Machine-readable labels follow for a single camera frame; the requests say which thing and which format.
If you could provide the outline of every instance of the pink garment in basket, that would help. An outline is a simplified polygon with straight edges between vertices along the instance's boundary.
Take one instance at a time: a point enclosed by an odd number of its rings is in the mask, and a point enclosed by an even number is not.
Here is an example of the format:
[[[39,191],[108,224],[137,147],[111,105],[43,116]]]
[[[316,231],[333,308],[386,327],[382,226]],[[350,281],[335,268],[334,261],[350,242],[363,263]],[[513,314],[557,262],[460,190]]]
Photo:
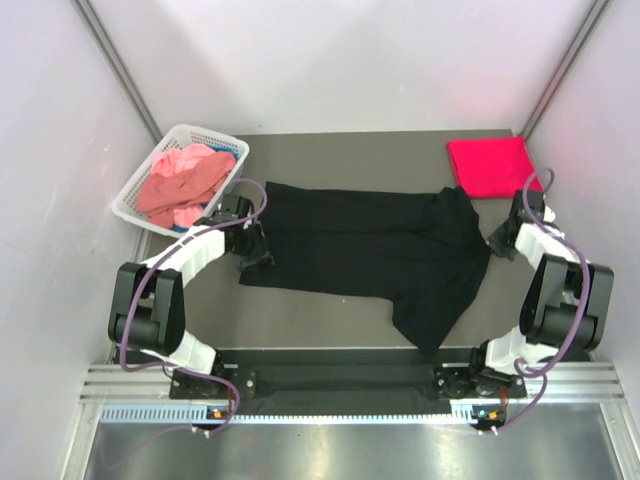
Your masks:
[[[176,173],[194,168],[200,160],[212,153],[215,153],[215,150],[202,143],[194,143],[184,148],[171,148],[166,152],[156,152],[151,159],[151,173],[157,173],[163,177],[171,177]],[[174,225],[180,228],[189,228],[202,216],[202,210],[201,205],[174,208]]]
[[[168,172],[171,165],[168,162],[162,171]],[[198,159],[194,167],[171,176],[154,173],[152,168],[151,176],[140,189],[138,210],[160,227],[188,228],[200,218],[202,204],[211,201],[234,166],[231,153],[214,151]]]

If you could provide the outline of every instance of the black cloth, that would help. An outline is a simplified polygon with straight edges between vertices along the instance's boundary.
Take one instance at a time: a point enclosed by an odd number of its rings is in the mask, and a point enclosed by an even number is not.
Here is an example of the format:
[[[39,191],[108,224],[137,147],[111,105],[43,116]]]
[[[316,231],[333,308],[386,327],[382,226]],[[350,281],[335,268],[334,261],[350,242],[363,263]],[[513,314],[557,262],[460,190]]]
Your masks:
[[[241,284],[389,299],[395,327],[435,355],[489,262],[464,190],[304,190],[271,182],[266,190],[260,220],[276,265],[242,273]]]

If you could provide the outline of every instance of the pink cloth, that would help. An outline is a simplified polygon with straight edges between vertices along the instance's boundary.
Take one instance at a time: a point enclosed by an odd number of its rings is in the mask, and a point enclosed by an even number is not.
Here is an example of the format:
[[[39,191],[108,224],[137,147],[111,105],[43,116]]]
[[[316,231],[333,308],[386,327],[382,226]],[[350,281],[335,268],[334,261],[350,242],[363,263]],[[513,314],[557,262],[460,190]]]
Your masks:
[[[151,159],[151,173],[171,177],[176,173],[194,168],[200,160],[216,153],[202,143],[194,143],[184,148],[171,148],[166,152],[157,152]],[[193,205],[173,209],[173,222],[182,228],[189,228],[202,216],[202,206]]]
[[[146,213],[149,222],[155,225],[188,228],[200,218],[202,204],[211,201],[235,164],[231,153],[214,152],[198,159],[193,168],[171,176],[154,173],[152,168],[151,176],[140,189],[138,210]],[[166,173],[171,165],[164,165],[162,171]]]
[[[471,198],[511,198],[534,172],[521,136],[453,140],[447,149],[458,185]],[[543,190],[538,179],[531,190]]]

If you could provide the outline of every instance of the metal plate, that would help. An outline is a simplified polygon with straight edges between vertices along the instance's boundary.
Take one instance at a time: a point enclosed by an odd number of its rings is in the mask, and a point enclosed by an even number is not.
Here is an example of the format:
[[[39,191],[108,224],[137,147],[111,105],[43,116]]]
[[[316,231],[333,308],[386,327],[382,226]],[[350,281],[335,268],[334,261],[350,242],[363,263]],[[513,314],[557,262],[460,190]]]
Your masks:
[[[166,426],[99,428],[117,462]],[[238,425],[206,440],[172,432],[107,472],[92,455],[86,476],[239,479],[616,480],[600,407],[542,405],[497,438],[471,427],[429,425]]]

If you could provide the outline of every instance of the gray mat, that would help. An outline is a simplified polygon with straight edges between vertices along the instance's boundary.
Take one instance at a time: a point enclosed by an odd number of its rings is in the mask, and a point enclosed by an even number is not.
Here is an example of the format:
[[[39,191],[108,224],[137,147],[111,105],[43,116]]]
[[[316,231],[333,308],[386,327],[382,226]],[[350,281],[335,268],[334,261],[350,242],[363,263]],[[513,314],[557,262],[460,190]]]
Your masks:
[[[244,137],[251,152],[244,176],[303,188],[437,192],[455,186],[446,143],[508,131],[376,132]],[[237,188],[257,202],[249,186]],[[476,200],[486,236],[510,200]],[[173,239],[153,235],[149,254]],[[214,347],[397,347],[411,344],[391,324],[391,302],[238,285],[231,258],[209,265],[186,288],[187,328]],[[524,258],[493,257],[478,296],[445,340],[478,345],[518,323],[533,277]]]

